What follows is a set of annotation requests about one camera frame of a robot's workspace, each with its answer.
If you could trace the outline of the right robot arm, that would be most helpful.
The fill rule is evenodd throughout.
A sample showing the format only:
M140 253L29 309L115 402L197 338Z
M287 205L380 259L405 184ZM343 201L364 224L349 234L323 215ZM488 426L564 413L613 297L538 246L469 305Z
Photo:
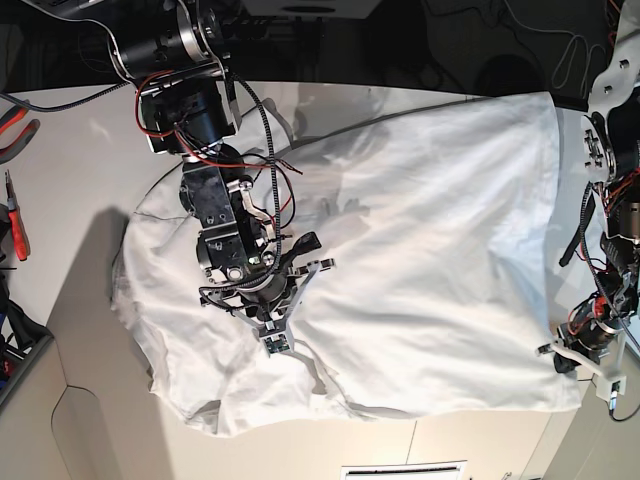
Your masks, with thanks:
M313 276L332 260L295 265L316 234L285 247L282 207L253 202L253 174L285 171L273 152L250 163L230 146L241 124L209 1L44 1L43 11L106 31L117 74L136 89L134 117L157 153L183 160L180 202L201 226L196 256L207 278L200 301L252 327L269 353L293 346L290 319Z

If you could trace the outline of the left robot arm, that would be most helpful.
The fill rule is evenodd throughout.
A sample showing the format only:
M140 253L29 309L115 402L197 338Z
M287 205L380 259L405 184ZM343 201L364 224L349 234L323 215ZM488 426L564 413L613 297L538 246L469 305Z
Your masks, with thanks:
M594 80L582 119L589 181L576 232L560 259L580 252L595 291L569 313L554 340L539 348L559 374L602 372L609 344L639 312L639 4L621 6L609 66Z

